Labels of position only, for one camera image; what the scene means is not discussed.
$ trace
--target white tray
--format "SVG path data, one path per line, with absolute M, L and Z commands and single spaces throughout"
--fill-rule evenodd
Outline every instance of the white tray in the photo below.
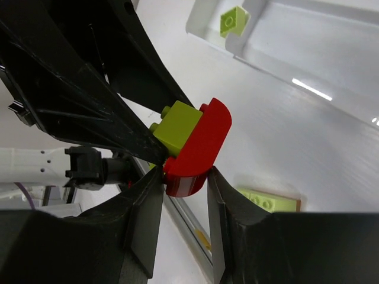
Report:
M 250 13 L 243 34 L 220 36 L 220 15 Z M 379 13 L 305 0 L 197 0 L 191 33 L 256 69 L 379 125 Z

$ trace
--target green lego stud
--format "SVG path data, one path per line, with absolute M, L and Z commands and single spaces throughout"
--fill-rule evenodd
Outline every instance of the green lego stud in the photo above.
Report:
M 153 123 L 150 130 L 169 150 L 169 155 L 177 157 L 194 130 L 202 112 L 176 101 L 170 108 L 166 106 L 161 114 L 162 122 Z
M 239 6 L 221 15 L 220 35 L 226 37 L 228 33 L 240 36 L 249 19 L 249 13 Z
M 297 212 L 300 211 L 301 201 L 279 195 L 254 191 L 252 189 L 238 189 L 238 191 L 248 200 L 273 213 L 276 211 Z

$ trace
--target purple cable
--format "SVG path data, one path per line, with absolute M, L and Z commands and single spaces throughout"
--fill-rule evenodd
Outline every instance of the purple cable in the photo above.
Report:
M 34 206 L 33 200 L 31 199 L 31 196 L 30 196 L 28 190 L 25 188 L 25 186 L 23 186 L 21 182 L 15 182 L 14 184 L 17 185 L 17 187 L 25 195 L 26 199 L 28 199 L 28 202 L 29 202 L 29 205 L 30 205 L 31 209 L 35 210 L 35 206 Z

